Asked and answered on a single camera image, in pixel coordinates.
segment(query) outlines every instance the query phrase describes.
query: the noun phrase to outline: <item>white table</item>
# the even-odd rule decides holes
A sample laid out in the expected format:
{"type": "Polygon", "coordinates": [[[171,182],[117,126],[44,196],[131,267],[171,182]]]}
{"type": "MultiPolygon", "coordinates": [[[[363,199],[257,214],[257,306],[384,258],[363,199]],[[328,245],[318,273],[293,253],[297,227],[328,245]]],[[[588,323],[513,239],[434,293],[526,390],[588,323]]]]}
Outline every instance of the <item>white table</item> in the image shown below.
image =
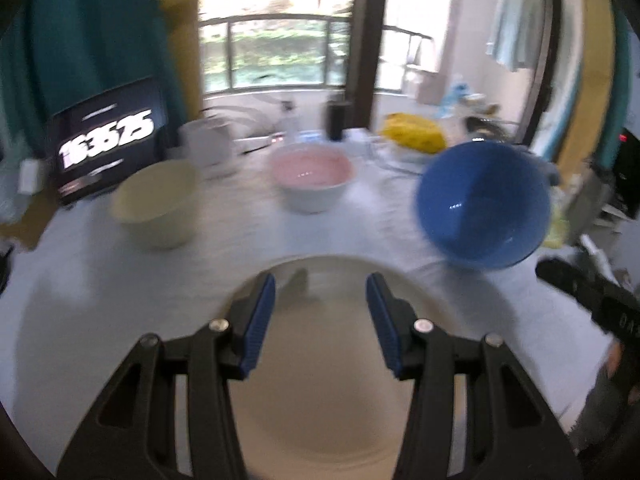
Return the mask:
{"type": "Polygon", "coordinates": [[[0,298],[0,399],[50,469],[141,334],[193,333],[244,279],[303,254],[397,267],[443,301],[459,335],[504,336],[558,415],[584,397],[609,337],[575,301],[537,282],[536,255],[485,274],[448,266],[415,224],[417,180],[363,160],[336,209],[288,212],[265,178],[266,154],[207,182],[200,232],[182,248],[139,251],[102,196],[60,210],[38,249],[17,256],[0,298]]]}

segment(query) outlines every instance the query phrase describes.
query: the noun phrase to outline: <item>beige plate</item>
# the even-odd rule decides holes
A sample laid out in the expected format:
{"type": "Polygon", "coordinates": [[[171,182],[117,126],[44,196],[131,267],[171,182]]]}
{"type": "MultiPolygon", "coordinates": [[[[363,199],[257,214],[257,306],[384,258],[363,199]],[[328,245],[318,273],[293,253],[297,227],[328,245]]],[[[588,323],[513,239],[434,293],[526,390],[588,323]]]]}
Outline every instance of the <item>beige plate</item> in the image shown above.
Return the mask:
{"type": "Polygon", "coordinates": [[[230,384],[247,467],[270,480],[388,480],[413,383],[385,368],[366,277],[382,272],[418,316],[446,330],[451,323],[417,285],[379,264],[317,256],[270,271],[278,294],[258,367],[230,384]]]}

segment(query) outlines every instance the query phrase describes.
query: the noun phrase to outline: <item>pink bowl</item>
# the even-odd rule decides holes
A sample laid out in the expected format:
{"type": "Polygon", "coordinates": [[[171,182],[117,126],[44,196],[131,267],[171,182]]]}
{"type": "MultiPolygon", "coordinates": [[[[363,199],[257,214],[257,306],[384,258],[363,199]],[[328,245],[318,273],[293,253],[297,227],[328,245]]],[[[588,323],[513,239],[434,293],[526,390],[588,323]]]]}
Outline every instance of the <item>pink bowl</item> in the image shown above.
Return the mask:
{"type": "Polygon", "coordinates": [[[305,213],[329,209],[354,177],[342,149],[328,144],[290,144],[273,152],[271,175],[290,208],[305,213]]]}

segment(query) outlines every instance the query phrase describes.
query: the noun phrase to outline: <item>digital clock display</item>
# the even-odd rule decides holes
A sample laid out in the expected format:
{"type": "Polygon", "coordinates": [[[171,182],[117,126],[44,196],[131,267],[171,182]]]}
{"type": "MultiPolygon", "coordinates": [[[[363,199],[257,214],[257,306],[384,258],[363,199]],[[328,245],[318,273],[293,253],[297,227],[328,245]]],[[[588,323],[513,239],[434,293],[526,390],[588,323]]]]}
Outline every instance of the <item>digital clock display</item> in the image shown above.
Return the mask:
{"type": "Polygon", "coordinates": [[[60,200],[115,186],[164,158],[164,101],[152,78],[109,90],[55,115],[48,134],[60,200]]]}

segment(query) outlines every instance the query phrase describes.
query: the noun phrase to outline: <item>metal bolt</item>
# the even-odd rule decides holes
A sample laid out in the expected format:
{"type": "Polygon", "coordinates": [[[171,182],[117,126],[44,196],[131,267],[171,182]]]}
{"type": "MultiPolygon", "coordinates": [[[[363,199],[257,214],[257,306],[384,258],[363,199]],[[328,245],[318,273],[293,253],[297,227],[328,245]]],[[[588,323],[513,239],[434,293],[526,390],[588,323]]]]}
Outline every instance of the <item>metal bolt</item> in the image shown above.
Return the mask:
{"type": "Polygon", "coordinates": [[[416,332],[420,332],[421,334],[428,334],[433,330],[433,323],[428,319],[417,319],[414,323],[414,328],[416,332]]]}
{"type": "Polygon", "coordinates": [[[213,332],[224,332],[229,328],[229,322],[226,319],[213,319],[209,323],[209,329],[213,332]]]}
{"type": "Polygon", "coordinates": [[[140,344],[145,348],[151,348],[158,344],[158,336],[156,334],[145,334],[140,338],[140,344]]]}
{"type": "Polygon", "coordinates": [[[489,346],[492,346],[494,348],[500,348],[504,344],[504,339],[502,338],[502,336],[497,334],[487,334],[484,340],[489,346]]]}

